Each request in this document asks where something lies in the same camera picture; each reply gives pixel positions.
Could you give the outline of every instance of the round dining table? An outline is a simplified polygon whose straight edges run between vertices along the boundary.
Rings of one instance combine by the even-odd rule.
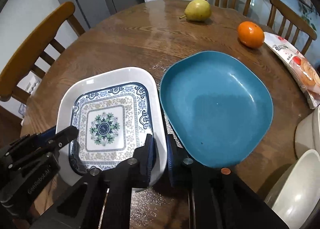
[[[240,43],[237,27],[249,18],[234,9],[212,6],[212,15],[205,22],[188,22],[179,19],[188,3],[143,3],[110,16],[80,36],[54,62],[28,99],[21,135],[55,126],[62,97],[82,79],[134,66],[147,70],[159,88],[165,71],[175,62],[200,51],[220,51],[246,65],[272,97],[274,114],[270,129],[254,151],[234,167],[237,175],[265,198],[296,161],[295,129],[311,109],[285,65],[267,45],[250,49]],[[169,122],[166,126],[172,132]],[[37,211],[42,214],[68,187],[56,175],[36,199]],[[152,188],[132,195],[132,228],[187,228],[188,217],[188,194],[171,188],[166,172]]]

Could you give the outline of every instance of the silver bolt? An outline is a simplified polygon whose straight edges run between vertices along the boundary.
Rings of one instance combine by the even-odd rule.
[[[90,170],[90,174],[92,176],[98,175],[100,173],[100,170],[98,168],[93,168]]]
[[[127,160],[127,162],[132,165],[132,164],[136,164],[138,162],[138,160],[136,158],[130,158]]]
[[[184,163],[184,164],[187,164],[187,165],[192,164],[192,163],[193,163],[193,159],[191,159],[191,158],[185,158],[185,159],[183,160],[183,163]]]

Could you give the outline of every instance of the white plate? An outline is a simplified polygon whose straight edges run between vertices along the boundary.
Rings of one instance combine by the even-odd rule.
[[[92,166],[102,170],[132,157],[154,135],[157,159],[150,185],[162,175],[167,147],[156,83],[144,69],[126,67],[81,80],[62,98],[59,132],[69,125],[79,129],[76,141],[60,150],[60,175],[75,184]]]
[[[311,149],[282,175],[265,202],[290,229],[299,229],[319,198],[320,157],[316,150]]]

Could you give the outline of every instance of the plastic bread bag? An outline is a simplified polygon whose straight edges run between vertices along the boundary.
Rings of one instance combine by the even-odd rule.
[[[311,109],[320,104],[320,78],[308,60],[286,39],[265,32],[264,42],[283,61],[301,91],[308,100]]]

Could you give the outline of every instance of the blue bowl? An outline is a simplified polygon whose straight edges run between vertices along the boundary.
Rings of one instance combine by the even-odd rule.
[[[215,51],[172,65],[161,80],[160,101],[185,149],[212,168],[244,160],[273,116],[262,81],[237,59]]]

